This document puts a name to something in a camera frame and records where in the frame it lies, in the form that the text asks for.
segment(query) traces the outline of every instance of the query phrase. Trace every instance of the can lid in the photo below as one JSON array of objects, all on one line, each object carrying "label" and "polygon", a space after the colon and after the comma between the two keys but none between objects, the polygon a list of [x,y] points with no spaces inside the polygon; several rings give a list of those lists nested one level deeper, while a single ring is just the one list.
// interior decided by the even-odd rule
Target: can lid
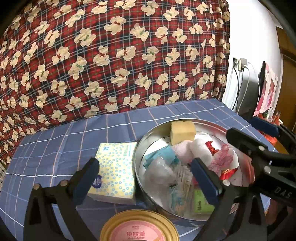
[{"label": "can lid", "polygon": [[179,241],[179,234],[171,221],[156,212],[128,210],[111,217],[101,230],[100,241],[119,239]]}]

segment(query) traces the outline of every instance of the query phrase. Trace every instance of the yellow sponge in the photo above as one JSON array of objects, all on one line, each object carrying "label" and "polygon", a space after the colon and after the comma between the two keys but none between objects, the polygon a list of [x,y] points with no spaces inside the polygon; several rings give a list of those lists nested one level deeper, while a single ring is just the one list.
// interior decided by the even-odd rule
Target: yellow sponge
[{"label": "yellow sponge", "polygon": [[176,145],[185,140],[194,140],[196,129],[192,121],[173,121],[170,130],[170,140],[172,145]]}]

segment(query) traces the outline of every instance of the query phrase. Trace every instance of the teal wrapper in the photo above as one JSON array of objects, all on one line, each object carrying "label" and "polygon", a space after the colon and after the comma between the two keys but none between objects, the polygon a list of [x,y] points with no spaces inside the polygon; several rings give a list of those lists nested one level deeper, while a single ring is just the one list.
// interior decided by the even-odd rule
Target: teal wrapper
[{"label": "teal wrapper", "polygon": [[177,158],[175,152],[171,148],[171,146],[166,146],[163,147],[155,152],[152,152],[148,155],[145,156],[146,162],[143,164],[143,166],[147,169],[151,162],[161,156],[164,160],[165,163],[170,166],[172,164],[178,164],[179,159]]}]

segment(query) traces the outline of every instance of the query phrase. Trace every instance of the power outlet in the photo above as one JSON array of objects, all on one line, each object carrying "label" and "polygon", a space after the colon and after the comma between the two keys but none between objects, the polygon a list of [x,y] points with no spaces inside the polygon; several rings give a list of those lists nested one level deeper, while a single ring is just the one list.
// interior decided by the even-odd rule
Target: power outlet
[{"label": "power outlet", "polygon": [[233,58],[232,66],[234,68],[237,68],[238,67],[238,63],[239,63],[238,59],[237,58]]}]

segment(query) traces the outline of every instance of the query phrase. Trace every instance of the metal tin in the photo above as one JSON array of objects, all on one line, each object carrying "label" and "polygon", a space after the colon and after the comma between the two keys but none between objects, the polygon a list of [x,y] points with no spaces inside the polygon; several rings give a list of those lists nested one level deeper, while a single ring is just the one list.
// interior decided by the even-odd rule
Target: metal tin
[{"label": "metal tin", "polygon": [[100,241],[179,241],[175,226],[166,217],[148,210],[116,214],[103,226]]},{"label": "metal tin", "polygon": [[[228,143],[226,140],[227,130],[217,124],[214,124],[205,120],[190,119],[190,118],[177,119],[174,121],[192,121],[195,124],[197,131],[207,133],[211,136],[218,138],[224,143]],[[156,142],[161,138],[166,138],[170,136],[171,122],[172,121],[168,121],[154,127],[139,142],[134,155],[134,167],[135,167],[136,177],[137,177],[139,186],[144,194],[145,202],[150,210],[154,210],[166,216],[175,225],[193,227],[196,225],[205,224],[205,222],[208,220],[210,215],[201,214],[198,216],[197,219],[187,219],[184,217],[177,216],[163,209],[145,192],[145,190],[142,187],[142,184],[139,178],[139,169],[140,169],[142,158],[144,157],[145,152],[147,151],[147,149],[151,144],[153,144],[154,142]],[[254,181],[254,171],[253,171],[253,167],[251,166],[251,159],[247,155],[239,151],[238,149],[236,148],[234,149],[239,158],[239,167],[242,172],[242,184],[243,186],[248,186],[250,183]],[[236,211],[237,208],[238,208],[238,204],[233,205],[233,208],[230,213],[233,213],[234,211]]]}]

